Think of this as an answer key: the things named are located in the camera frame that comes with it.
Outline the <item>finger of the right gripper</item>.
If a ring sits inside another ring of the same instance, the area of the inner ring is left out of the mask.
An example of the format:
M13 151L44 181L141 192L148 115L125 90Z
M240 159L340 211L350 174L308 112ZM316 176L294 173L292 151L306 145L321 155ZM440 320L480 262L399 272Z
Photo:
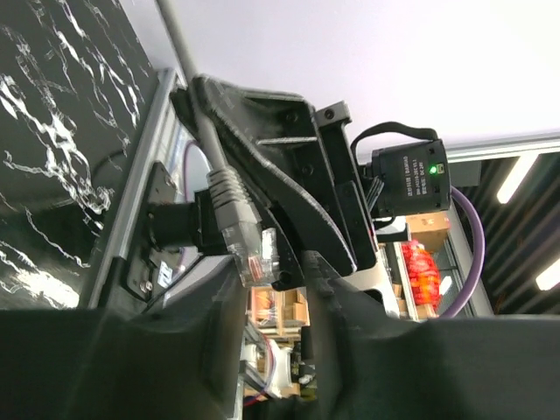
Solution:
M200 134L193 113L193 106L189 98L189 91L186 87L178 87L170 93L172 106L178 120L186 128L193 139L201 146ZM244 186L247 188L248 196L251 198L254 209L258 212L261 219L262 230L273 228L276 234L276 260L275 278L271 281L272 286L277 291L286 291L296 288L301 283L302 270L299 266L297 254L290 245L285 229L281 226L280 220L285 216L284 210L275 205L264 195L264 191L256 183L255 163L248 163L241 166L241 161L235 157L230 157L228 161L234 165L238 171Z
M281 207L280 220L303 268L316 251L340 274L357 270L334 175L313 106L299 94L239 87L207 75L192 84L227 159L255 163L256 183Z

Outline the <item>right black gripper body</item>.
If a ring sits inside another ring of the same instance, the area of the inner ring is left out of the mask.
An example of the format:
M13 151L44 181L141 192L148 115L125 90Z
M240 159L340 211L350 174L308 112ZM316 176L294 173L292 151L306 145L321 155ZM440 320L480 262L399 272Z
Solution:
M377 262L342 125L321 122L300 95L238 91L238 170L265 227L276 231L282 271L302 270L306 251L337 271Z

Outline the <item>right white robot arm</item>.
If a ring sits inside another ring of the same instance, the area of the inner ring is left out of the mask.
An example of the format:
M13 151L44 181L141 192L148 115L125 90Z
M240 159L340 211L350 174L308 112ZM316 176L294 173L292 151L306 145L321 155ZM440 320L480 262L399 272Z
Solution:
M376 264L376 220L447 209L451 181L436 131L383 122L364 137L402 134L411 143L375 150L359 164L348 142L347 105L316 109L298 94L238 87L207 76L178 88L171 103L196 131L200 106L217 131L227 161L276 236L279 266L272 286L303 285L304 254L315 251L341 275Z

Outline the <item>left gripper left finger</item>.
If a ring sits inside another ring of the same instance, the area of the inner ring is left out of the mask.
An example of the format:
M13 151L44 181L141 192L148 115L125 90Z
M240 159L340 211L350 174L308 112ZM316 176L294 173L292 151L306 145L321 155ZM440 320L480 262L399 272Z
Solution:
M3 311L4 419L226 419L247 291L216 262L158 311Z

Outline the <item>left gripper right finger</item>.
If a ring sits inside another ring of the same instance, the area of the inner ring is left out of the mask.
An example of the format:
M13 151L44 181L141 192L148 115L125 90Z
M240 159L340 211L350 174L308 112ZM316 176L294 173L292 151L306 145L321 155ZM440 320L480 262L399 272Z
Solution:
M303 261L322 418L558 418L558 318L393 318L320 254Z

